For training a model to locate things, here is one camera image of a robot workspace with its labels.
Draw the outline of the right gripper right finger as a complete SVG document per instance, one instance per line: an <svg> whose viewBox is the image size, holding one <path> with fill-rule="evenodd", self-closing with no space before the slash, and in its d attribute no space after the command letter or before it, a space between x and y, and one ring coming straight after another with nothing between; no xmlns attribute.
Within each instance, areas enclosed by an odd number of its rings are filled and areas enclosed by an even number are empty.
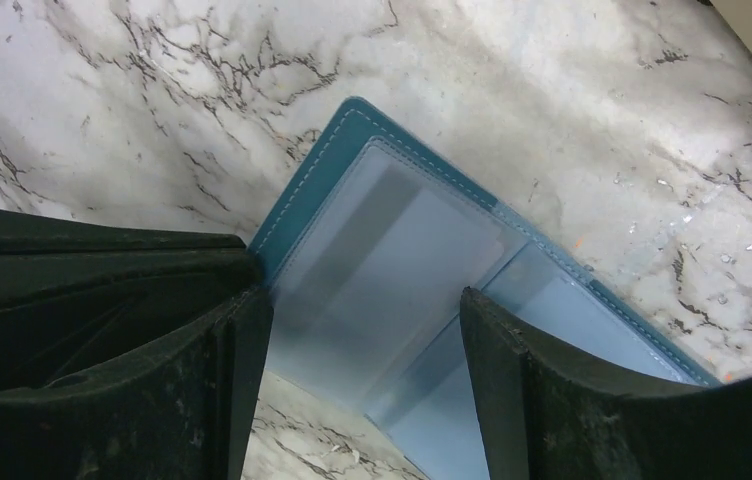
<svg viewBox="0 0 752 480"><path fill-rule="evenodd" d="M675 383L580 350L466 288L460 324L494 479L752 479L752 377Z"/></svg>

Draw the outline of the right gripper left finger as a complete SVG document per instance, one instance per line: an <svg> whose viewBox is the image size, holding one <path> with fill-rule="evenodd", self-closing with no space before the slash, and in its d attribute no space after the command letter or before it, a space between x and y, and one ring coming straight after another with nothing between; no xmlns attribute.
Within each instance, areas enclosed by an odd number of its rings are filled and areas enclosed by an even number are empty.
<svg viewBox="0 0 752 480"><path fill-rule="evenodd" d="M0 391L0 479L236 479L273 309L254 287L42 388Z"/></svg>

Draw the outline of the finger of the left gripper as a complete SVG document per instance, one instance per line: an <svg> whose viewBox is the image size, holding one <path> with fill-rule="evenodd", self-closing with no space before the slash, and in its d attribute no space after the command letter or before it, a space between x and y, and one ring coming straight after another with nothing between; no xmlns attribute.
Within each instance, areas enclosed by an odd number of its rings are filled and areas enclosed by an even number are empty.
<svg viewBox="0 0 752 480"><path fill-rule="evenodd" d="M260 283L237 236L0 210L0 391L40 388Z"/></svg>

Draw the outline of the blue leather card holder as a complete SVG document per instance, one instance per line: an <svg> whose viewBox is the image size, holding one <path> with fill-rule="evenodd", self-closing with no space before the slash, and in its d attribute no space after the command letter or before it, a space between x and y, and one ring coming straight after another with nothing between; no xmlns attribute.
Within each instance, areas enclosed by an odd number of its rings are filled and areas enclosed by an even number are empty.
<svg viewBox="0 0 752 480"><path fill-rule="evenodd" d="M716 384L589 266L360 97L249 248L274 306L270 369L363 414L432 479L489 475L458 319L467 287L596 357Z"/></svg>

